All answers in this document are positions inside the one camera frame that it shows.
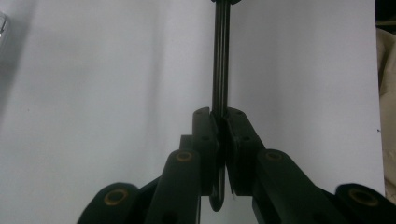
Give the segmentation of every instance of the black rod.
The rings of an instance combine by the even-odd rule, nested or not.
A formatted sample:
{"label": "black rod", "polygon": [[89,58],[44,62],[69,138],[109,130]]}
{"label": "black rod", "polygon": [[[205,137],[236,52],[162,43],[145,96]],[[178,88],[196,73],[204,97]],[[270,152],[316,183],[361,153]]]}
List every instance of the black rod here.
{"label": "black rod", "polygon": [[219,211],[224,202],[225,182],[225,136],[223,121],[227,113],[228,97],[228,54],[230,39],[230,0],[216,1],[215,58],[213,66],[212,114],[219,128],[219,152],[217,155],[217,173],[210,195],[210,204]]}

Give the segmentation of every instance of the beige cloth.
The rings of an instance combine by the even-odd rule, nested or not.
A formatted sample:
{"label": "beige cloth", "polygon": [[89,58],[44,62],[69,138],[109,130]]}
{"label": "beige cloth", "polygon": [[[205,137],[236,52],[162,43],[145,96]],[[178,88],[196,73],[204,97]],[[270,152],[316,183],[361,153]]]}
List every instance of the beige cloth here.
{"label": "beige cloth", "polygon": [[396,203],[396,35],[377,29],[376,39],[386,194]]}

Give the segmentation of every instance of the metal rod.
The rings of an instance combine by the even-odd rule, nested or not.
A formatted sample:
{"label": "metal rod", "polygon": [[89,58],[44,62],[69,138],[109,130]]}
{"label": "metal rod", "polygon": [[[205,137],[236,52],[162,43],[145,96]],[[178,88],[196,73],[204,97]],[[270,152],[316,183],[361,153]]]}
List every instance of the metal rod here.
{"label": "metal rod", "polygon": [[219,128],[219,152],[217,153],[216,178],[210,195],[210,204],[219,211],[224,202],[225,136],[223,121],[227,113],[228,97],[228,49],[230,39],[230,0],[216,1],[215,58],[213,66],[212,114]]}

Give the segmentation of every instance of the black mechanical arm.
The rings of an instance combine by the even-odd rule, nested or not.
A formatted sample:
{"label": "black mechanical arm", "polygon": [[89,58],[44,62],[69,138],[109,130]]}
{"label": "black mechanical arm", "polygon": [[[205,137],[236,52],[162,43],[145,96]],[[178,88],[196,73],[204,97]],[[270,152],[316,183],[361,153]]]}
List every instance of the black mechanical arm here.
{"label": "black mechanical arm", "polygon": [[216,2],[212,110],[193,113],[163,173],[145,187],[115,183],[100,190],[78,224],[192,224],[201,196],[212,209],[224,201],[225,167],[232,191],[252,196],[259,223],[396,223],[396,206],[372,189],[342,185],[334,195],[316,187],[285,153],[266,149],[244,112],[227,106],[230,7]]}

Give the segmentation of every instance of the white surface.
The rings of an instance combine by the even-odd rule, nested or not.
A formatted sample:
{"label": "white surface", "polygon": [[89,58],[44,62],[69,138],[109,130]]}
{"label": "white surface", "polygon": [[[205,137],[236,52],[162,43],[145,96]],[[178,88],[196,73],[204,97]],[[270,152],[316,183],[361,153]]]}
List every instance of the white surface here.
{"label": "white surface", "polygon": [[[74,223],[113,182],[161,174],[211,105],[215,6],[194,1],[2,0],[0,223]],[[230,106],[320,187],[383,193],[370,0],[232,8]],[[227,195],[202,223],[255,223]]]}

